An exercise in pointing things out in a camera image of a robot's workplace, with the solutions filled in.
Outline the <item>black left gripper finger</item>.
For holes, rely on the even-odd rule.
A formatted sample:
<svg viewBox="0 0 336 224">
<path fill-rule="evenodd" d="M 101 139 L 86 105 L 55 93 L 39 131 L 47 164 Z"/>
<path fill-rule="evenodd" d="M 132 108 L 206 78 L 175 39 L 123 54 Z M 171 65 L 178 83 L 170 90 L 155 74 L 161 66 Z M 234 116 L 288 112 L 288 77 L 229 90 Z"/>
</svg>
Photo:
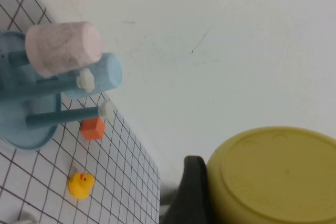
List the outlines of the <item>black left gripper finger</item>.
<svg viewBox="0 0 336 224">
<path fill-rule="evenodd" d="M 211 222 L 212 207 L 205 162 L 200 156 L 187 156 L 180 185 L 160 223 Z"/>
</svg>

